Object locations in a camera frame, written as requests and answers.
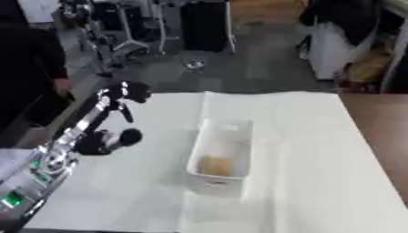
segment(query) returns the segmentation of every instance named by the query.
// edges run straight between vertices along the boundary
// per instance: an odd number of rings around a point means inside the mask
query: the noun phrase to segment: person
[[[32,122],[49,124],[70,90],[64,48],[55,34],[21,25],[10,15],[0,15],[0,35],[0,130],[29,106]]]

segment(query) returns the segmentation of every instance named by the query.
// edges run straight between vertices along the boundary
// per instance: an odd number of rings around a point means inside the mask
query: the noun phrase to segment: black jacket
[[[344,30],[350,44],[359,45],[375,28],[380,12],[379,0],[315,0],[302,13],[305,25],[332,22]]]
[[[0,35],[0,95],[41,93],[51,79],[67,78],[65,51],[53,33],[0,25]]]

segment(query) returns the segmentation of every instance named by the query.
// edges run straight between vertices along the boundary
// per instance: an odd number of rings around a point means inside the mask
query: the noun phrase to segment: white paper sheet
[[[146,141],[114,157],[84,157],[29,227],[408,232],[408,211],[336,95],[206,94],[203,100],[202,94],[162,94],[131,108]],[[104,127],[127,127],[121,117]],[[195,137],[190,132],[204,117],[255,121],[240,201],[198,196],[182,186]]]

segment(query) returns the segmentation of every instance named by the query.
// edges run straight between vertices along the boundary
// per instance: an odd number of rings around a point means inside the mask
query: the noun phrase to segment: white plastic bin
[[[250,173],[253,124],[250,121],[204,120],[188,163],[188,185],[202,195],[239,197],[245,177]],[[199,173],[204,157],[230,159],[228,177]]]

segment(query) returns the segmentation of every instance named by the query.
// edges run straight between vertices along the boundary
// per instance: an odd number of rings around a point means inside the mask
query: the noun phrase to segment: small object on floor
[[[201,61],[193,61],[186,63],[186,68],[190,70],[197,70],[197,69],[202,69],[206,66],[205,62]]]
[[[230,177],[232,164],[229,157],[205,156],[199,161],[199,173],[203,175]]]

